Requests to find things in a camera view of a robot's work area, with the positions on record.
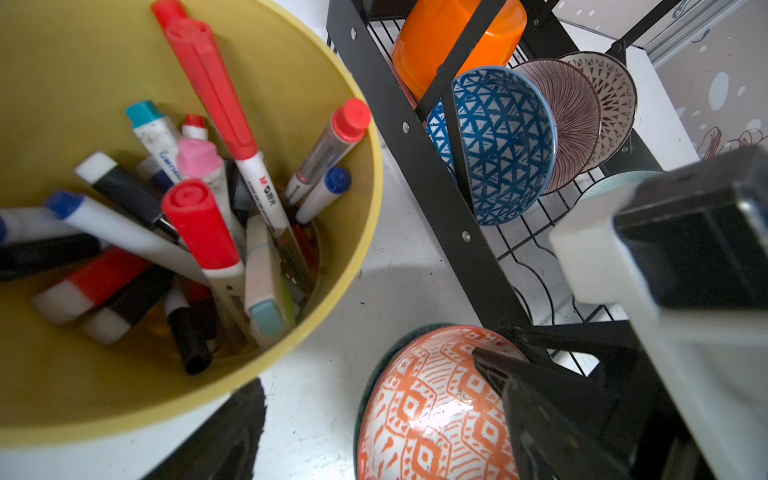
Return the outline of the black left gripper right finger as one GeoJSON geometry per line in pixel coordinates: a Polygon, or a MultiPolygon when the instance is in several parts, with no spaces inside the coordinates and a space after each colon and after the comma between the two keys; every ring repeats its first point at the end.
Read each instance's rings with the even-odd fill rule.
{"type": "Polygon", "coordinates": [[[477,348],[476,369],[501,397],[521,479],[628,479],[610,445],[618,397],[569,370],[556,371],[477,348]]]}

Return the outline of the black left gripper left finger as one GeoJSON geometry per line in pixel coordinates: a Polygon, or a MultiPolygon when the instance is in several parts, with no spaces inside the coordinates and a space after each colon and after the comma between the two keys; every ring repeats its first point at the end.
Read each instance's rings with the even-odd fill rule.
{"type": "Polygon", "coordinates": [[[230,398],[147,479],[243,479],[254,477],[264,431],[266,397],[260,379],[230,398]]]}

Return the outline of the orange white patterned bowl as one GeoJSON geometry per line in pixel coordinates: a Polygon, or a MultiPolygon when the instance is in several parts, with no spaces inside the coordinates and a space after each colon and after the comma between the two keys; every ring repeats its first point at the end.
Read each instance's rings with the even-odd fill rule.
{"type": "Polygon", "coordinates": [[[518,478],[502,400],[475,367],[477,348],[526,358],[470,325],[427,325],[391,347],[358,409],[357,478],[518,478]]]}

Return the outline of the blue triangle patterned bowl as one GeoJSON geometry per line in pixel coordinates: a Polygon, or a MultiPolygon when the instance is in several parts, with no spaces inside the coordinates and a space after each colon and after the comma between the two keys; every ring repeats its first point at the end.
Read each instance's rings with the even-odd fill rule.
{"type": "Polygon", "coordinates": [[[453,81],[477,221],[510,222],[544,193],[553,171],[557,130],[541,92],[498,66],[453,81]]]}

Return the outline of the dark striped ceramic bowl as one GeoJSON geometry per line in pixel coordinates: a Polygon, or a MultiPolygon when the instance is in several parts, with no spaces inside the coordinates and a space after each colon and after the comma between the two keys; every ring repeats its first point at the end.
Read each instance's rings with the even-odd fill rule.
{"type": "Polygon", "coordinates": [[[557,130],[555,163],[545,194],[571,182],[595,153],[601,109],[594,87],[575,66],[558,59],[536,59],[513,68],[543,95],[557,130]]]}

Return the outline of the white red patterned bowl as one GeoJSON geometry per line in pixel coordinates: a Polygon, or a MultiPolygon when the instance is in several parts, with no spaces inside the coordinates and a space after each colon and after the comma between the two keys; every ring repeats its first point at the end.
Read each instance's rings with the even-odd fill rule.
{"type": "Polygon", "coordinates": [[[598,142],[582,173],[597,168],[621,150],[631,135],[638,105],[635,83],[627,68],[604,53],[581,51],[561,60],[587,78],[600,104],[598,142]]]}

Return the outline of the orange plastic bowl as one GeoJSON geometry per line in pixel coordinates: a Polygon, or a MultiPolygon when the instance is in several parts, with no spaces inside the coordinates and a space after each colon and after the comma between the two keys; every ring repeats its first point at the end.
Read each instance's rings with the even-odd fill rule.
{"type": "MultiPolygon", "coordinates": [[[[426,93],[479,4],[479,0],[416,2],[394,43],[392,63],[417,100],[426,93]]],[[[506,1],[458,73],[507,65],[526,25],[521,2],[506,1]]]]}

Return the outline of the teal patterned ceramic bowl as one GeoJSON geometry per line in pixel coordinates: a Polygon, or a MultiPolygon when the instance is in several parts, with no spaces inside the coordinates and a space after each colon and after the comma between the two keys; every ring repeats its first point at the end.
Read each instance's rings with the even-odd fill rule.
{"type": "Polygon", "coordinates": [[[592,198],[607,192],[611,192],[623,186],[641,183],[649,178],[653,178],[661,174],[662,174],[661,171],[637,170],[637,171],[627,171],[627,172],[622,172],[622,173],[617,173],[614,175],[607,176],[605,178],[600,179],[590,187],[588,187],[579,198],[579,202],[581,202],[582,200],[586,201],[589,198],[592,198]]]}

